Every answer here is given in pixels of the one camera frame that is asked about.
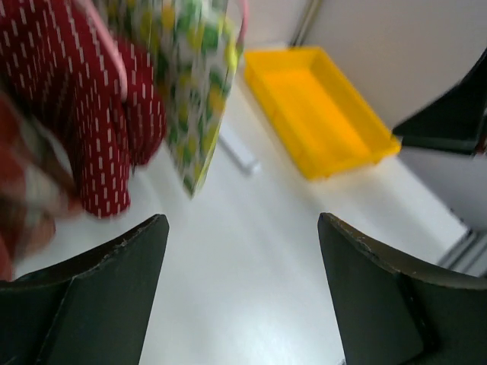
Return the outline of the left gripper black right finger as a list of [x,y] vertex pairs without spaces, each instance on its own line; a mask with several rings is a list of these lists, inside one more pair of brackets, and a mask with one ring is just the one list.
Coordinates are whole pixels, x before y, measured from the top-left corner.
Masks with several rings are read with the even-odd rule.
[[484,364],[486,280],[317,222],[346,364]]

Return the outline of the pink wire hanger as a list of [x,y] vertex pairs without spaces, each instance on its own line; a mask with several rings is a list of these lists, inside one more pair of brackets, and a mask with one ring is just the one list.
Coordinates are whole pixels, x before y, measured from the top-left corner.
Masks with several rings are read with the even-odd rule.
[[249,4],[247,0],[239,0],[239,10],[241,15],[241,25],[240,25],[240,32],[238,35],[238,43],[243,44],[244,38],[247,33],[248,22],[249,22]]
[[94,27],[100,37],[102,44],[104,44],[110,58],[119,75],[119,95],[121,101],[124,103],[127,100],[128,94],[128,78],[126,73],[126,67],[123,58],[118,50],[118,47],[110,35],[105,23],[100,17],[97,8],[90,0],[77,0],[75,1],[78,7],[93,21]]

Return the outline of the red polka dot skirt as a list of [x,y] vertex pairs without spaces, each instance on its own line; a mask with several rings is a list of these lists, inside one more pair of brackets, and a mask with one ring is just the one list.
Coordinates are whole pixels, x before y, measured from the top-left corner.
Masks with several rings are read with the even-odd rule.
[[166,132],[150,57],[113,40],[128,78],[124,103],[112,59],[75,1],[1,3],[2,79],[58,138],[83,208],[100,218],[129,207],[130,173],[149,162]]

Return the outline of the lemon print cloth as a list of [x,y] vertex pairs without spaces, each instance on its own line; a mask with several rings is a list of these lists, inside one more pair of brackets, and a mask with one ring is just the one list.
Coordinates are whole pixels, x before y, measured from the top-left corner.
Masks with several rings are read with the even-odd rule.
[[243,52],[226,1],[98,1],[109,28],[145,47],[164,95],[166,144],[185,190],[205,182]]

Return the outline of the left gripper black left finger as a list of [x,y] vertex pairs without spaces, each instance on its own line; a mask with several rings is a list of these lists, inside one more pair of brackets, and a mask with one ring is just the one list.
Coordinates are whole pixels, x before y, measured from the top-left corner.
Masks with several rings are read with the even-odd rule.
[[3,364],[137,364],[169,234],[156,214],[64,262],[1,283]]

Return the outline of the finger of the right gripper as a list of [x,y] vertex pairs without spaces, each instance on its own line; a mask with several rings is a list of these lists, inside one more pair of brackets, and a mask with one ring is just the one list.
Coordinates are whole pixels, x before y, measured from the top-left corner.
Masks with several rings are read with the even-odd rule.
[[486,53],[449,91],[393,128],[402,146],[486,154]]

